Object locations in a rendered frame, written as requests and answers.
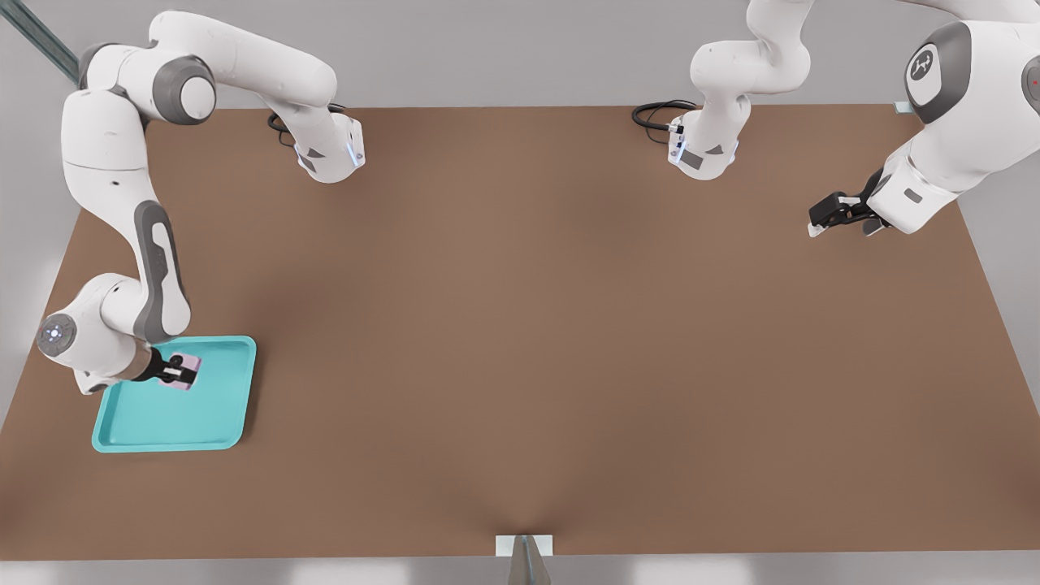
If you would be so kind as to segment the pale lilac phone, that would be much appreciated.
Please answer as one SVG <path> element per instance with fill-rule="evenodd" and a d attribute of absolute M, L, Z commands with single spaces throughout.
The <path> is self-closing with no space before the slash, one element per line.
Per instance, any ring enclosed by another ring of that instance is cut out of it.
<path fill-rule="evenodd" d="M 157 374 L 157 379 L 161 385 L 168 388 L 189 390 L 194 385 L 202 362 L 200 357 L 174 353 L 163 363 L 160 373 Z"/>

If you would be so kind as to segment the pale blue-green tray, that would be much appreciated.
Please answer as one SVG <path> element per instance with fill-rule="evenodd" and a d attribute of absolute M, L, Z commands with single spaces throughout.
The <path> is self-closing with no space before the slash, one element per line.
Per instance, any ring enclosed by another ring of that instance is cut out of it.
<path fill-rule="evenodd" d="M 257 347 L 248 336 L 187 336 L 159 345 L 200 357 L 187 390 L 158 380 L 120 382 L 102 393 L 92 446 L 100 453 L 229 449 L 244 433 Z"/>

